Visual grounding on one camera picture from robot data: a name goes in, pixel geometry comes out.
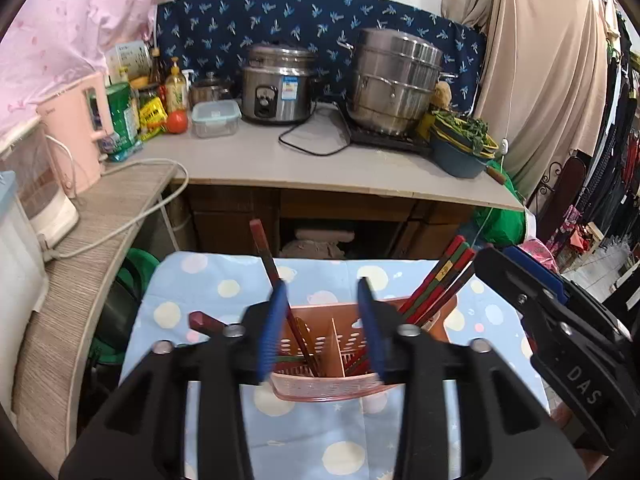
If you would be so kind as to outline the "dark maroon chopstick group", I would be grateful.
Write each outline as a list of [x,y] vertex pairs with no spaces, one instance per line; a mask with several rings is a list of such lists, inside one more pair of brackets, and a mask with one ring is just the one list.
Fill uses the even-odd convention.
[[309,352],[307,339],[300,330],[303,325],[300,324],[299,320],[294,316],[291,306],[288,303],[284,281],[280,278],[276,263],[270,252],[266,232],[259,219],[250,220],[250,232],[252,233],[258,256],[260,260],[262,260],[262,265],[265,268],[267,278],[272,286],[274,298],[276,298],[276,314],[274,315],[274,321],[268,322],[268,334],[271,335],[274,333],[276,322],[280,324],[286,322],[294,337],[298,350],[302,352],[305,364],[311,371],[311,375],[319,377],[319,365],[314,356]]

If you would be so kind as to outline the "red chopstick group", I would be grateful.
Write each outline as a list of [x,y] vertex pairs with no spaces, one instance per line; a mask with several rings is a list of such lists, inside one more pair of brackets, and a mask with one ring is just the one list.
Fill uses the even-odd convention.
[[416,308],[416,312],[408,317],[408,323],[414,324],[418,317],[425,313],[426,310],[431,307],[435,301],[442,296],[444,292],[446,292],[447,288],[452,285],[452,283],[459,277],[461,272],[468,266],[468,264],[473,260],[475,256],[475,250],[473,248],[466,248],[464,252],[462,252],[461,257],[458,261],[451,267],[451,269],[447,272],[447,274],[439,281],[438,285],[434,289],[434,292],[428,296],[427,300],[424,301],[423,304],[420,304],[419,307]]

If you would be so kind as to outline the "green chopstick group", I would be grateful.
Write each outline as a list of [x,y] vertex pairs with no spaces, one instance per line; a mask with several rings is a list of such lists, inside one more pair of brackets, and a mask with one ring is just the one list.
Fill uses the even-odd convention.
[[404,322],[416,324],[421,321],[472,261],[474,255],[474,250],[465,238],[457,235],[420,287],[400,308]]

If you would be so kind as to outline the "pink floral cloth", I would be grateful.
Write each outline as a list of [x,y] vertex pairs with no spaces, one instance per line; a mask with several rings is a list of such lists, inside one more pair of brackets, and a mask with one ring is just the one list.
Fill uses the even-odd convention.
[[536,237],[529,237],[518,245],[523,252],[535,259],[550,272],[559,274],[560,270],[550,249]]

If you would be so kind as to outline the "pink perforated utensil basket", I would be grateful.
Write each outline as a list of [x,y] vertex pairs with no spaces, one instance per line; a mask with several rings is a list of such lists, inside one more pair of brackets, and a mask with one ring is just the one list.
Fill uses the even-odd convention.
[[317,304],[292,309],[303,327],[309,352],[317,360],[314,377],[289,328],[280,340],[278,362],[269,377],[274,395],[291,402],[337,402],[373,396],[388,389],[367,368],[351,370],[349,362],[367,349],[357,305]]

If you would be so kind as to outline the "green plastic bag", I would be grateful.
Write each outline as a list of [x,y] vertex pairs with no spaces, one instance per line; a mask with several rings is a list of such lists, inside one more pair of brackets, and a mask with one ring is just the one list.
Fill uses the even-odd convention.
[[525,240],[526,214],[520,211],[478,207],[472,215],[476,227],[472,245],[493,244],[497,248],[521,244]]

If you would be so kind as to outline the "light blue patterned tablecloth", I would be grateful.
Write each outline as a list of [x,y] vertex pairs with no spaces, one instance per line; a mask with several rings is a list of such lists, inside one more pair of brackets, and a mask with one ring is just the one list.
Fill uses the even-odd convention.
[[[363,348],[356,286],[367,280],[375,297],[404,300],[432,270],[428,260],[281,259],[278,272],[297,312],[318,308],[310,322],[309,350],[320,370],[344,377],[352,352]],[[152,344],[197,344],[189,325],[201,311],[234,324],[251,304],[266,300],[271,285],[252,256],[176,252],[154,271],[132,326],[122,368],[130,372]],[[539,401],[546,400],[533,369],[532,349],[515,310],[478,278],[465,283],[428,326],[454,344],[487,339]],[[273,382],[242,389],[242,405],[254,474],[259,479],[388,479],[394,472],[404,392],[388,388],[337,402],[280,398]]]

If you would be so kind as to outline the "wooden counter shelf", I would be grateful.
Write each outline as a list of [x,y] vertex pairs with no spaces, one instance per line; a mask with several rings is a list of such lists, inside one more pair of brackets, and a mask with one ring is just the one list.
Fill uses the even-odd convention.
[[50,474],[75,442],[82,375],[108,290],[160,194],[180,188],[160,225],[173,250],[249,255],[248,224],[353,224],[359,258],[434,258],[477,207],[520,210],[489,176],[458,179],[416,155],[342,148],[335,110],[321,107],[289,144],[279,129],[242,122],[232,136],[153,139],[79,199],[78,225],[47,264],[49,290],[27,327],[13,407],[20,437]]

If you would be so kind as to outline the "blue basin with vegetables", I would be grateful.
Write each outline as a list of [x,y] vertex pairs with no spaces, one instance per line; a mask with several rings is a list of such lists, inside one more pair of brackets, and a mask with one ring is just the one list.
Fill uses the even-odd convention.
[[499,144],[489,134],[482,118],[460,114],[452,109],[452,92],[446,81],[439,81],[430,106],[423,117],[424,138],[431,144],[434,162],[450,176],[473,179],[482,172],[496,172]]

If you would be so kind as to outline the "beige curtain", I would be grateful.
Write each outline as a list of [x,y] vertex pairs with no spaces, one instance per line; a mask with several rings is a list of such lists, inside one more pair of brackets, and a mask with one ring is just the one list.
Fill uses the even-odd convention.
[[504,166],[521,194],[550,162],[593,153],[608,62],[592,0],[442,0],[442,14],[486,35],[475,114],[508,140]]

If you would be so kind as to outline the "black induction cooker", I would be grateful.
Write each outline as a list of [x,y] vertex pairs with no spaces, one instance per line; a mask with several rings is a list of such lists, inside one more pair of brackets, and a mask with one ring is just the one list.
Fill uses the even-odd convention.
[[344,104],[340,104],[337,109],[340,111],[351,144],[365,146],[366,148],[379,148],[380,150],[415,154],[423,158],[427,158],[431,154],[432,150],[428,143],[414,134],[391,136],[390,134],[375,132],[363,128],[355,119],[352,119]]

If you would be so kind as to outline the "clear food container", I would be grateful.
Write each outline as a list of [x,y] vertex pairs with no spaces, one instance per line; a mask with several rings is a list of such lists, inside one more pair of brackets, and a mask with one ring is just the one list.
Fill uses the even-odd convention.
[[240,119],[235,100],[199,102],[191,114],[192,133],[199,139],[232,136],[238,131]]

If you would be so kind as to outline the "red tomato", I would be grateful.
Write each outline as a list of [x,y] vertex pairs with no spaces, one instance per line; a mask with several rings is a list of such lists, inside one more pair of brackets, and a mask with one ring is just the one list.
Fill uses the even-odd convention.
[[185,110],[174,110],[166,119],[166,130],[172,134],[185,133],[189,128],[189,117]]

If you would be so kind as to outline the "yellow snack packet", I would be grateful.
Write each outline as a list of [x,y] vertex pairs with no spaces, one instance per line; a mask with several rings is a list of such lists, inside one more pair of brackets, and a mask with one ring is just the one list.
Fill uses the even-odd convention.
[[158,96],[146,102],[139,110],[140,140],[146,142],[163,133],[167,118],[168,115]]

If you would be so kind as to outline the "silver rice cooker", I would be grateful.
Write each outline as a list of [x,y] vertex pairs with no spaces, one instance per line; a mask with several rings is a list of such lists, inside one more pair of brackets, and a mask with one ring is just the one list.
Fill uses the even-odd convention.
[[255,44],[242,70],[242,114],[252,122],[294,125],[311,115],[317,79],[311,50]]

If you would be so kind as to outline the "yellow oil bottle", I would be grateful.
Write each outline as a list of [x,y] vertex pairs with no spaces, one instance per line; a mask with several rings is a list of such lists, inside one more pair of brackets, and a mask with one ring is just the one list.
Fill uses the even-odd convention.
[[165,80],[167,113],[186,111],[188,108],[188,88],[186,88],[186,77],[180,70],[178,58],[171,58],[169,75]]

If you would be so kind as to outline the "white dish drainer bin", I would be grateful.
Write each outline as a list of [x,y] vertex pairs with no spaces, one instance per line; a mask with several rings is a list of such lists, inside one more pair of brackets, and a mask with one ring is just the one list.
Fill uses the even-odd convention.
[[1,405],[8,412],[24,333],[32,311],[43,305],[49,281],[35,231],[17,197],[13,171],[2,171],[0,188]]

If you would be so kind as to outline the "stainless steel steamer pot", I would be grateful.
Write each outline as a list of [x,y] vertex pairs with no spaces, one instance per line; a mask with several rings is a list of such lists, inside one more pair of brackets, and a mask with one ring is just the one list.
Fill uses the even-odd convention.
[[429,42],[395,29],[360,28],[357,41],[337,43],[349,50],[354,67],[347,111],[362,128],[404,136],[431,103],[444,54]]

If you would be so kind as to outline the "pink electric kettle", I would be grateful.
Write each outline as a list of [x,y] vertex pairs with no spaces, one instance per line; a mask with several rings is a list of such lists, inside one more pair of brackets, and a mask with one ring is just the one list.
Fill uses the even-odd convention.
[[52,156],[68,197],[100,180],[99,142],[114,133],[104,76],[94,72],[43,98],[36,112],[54,139]]

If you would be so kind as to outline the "navy patterned cloth backdrop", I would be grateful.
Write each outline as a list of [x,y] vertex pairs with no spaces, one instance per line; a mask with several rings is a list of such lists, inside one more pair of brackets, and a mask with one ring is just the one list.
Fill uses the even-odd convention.
[[163,60],[200,76],[239,82],[248,50],[285,44],[314,53],[322,92],[343,99],[350,83],[353,44],[363,28],[396,29],[442,51],[451,106],[469,113],[475,104],[486,51],[480,32],[392,0],[174,0],[157,9],[156,39]]

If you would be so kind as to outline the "pink dotted curtain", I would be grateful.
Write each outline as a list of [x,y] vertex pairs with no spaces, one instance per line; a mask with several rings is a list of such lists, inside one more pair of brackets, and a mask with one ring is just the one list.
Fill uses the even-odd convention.
[[26,0],[1,39],[1,130],[47,94],[107,71],[106,52],[148,38],[162,0]]

